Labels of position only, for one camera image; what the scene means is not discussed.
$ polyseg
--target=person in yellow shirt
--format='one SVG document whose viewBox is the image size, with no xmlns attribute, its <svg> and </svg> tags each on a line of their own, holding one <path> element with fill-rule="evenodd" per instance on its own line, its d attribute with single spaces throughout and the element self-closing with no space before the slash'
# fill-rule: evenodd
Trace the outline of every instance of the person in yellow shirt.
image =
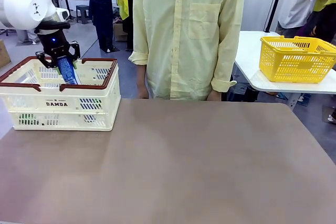
<svg viewBox="0 0 336 224">
<path fill-rule="evenodd" d="M 236 57 L 244 0 L 134 0 L 138 97 L 220 101 Z"/>
</svg>

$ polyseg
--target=blue package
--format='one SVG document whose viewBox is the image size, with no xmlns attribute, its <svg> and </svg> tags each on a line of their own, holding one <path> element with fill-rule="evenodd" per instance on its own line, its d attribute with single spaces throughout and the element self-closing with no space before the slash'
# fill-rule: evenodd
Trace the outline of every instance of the blue package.
<svg viewBox="0 0 336 224">
<path fill-rule="evenodd" d="M 70 59 L 66 56 L 59 58 L 57 66 L 66 84 L 81 84 Z"/>
</svg>

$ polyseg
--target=brown table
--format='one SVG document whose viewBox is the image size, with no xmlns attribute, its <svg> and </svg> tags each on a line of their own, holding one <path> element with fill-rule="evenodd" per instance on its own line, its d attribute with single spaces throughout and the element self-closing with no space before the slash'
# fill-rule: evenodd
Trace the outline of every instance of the brown table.
<svg viewBox="0 0 336 224">
<path fill-rule="evenodd" d="M 336 167 L 282 104 L 122 100 L 112 132 L 0 141 L 0 220 L 335 224 Z"/>
</svg>

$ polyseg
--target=cable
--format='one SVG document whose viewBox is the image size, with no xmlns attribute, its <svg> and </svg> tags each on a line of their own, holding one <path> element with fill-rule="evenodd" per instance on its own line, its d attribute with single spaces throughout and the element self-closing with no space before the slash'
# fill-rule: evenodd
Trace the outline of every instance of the cable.
<svg viewBox="0 0 336 224">
<path fill-rule="evenodd" d="M 272 10 L 272 7 L 273 7 L 273 2 L 274 2 L 274 0 L 272 0 L 271 6 L 270 6 L 269 11 L 268 11 L 267 18 L 266 18 L 266 21 L 265 21 L 265 24 L 264 24 L 264 30 L 265 30 L 265 28 L 266 28 L 266 23 L 267 23 L 269 14 L 270 14 L 270 12 L 271 12 L 271 10 Z"/>
</svg>

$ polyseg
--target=plastic basket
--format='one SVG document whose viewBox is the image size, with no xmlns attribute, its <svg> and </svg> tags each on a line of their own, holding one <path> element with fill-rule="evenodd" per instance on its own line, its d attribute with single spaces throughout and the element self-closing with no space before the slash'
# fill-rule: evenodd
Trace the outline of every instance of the plastic basket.
<svg viewBox="0 0 336 224">
<path fill-rule="evenodd" d="M 0 77 L 0 96 L 16 130 L 110 131 L 120 102 L 115 59 L 77 61 L 82 85 L 28 57 Z"/>
<path fill-rule="evenodd" d="M 319 83 L 336 63 L 336 47 L 321 39 L 261 38 L 259 68 L 273 82 Z"/>
</svg>

